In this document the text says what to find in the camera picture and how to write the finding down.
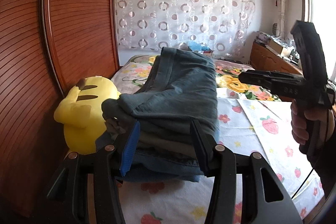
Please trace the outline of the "right hand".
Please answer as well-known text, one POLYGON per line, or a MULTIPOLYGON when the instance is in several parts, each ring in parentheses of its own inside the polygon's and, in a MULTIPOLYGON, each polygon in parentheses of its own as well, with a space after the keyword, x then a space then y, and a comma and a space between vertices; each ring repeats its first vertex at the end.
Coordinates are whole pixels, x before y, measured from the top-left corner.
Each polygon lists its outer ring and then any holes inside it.
POLYGON ((320 121, 319 139, 317 148, 322 147, 325 141, 328 141, 333 135, 335 129, 335 119, 332 110, 324 109, 322 107, 314 107, 311 109, 300 110, 293 100, 291 103, 291 127, 294 140, 304 145, 309 140, 309 133, 307 131, 307 121, 320 121))

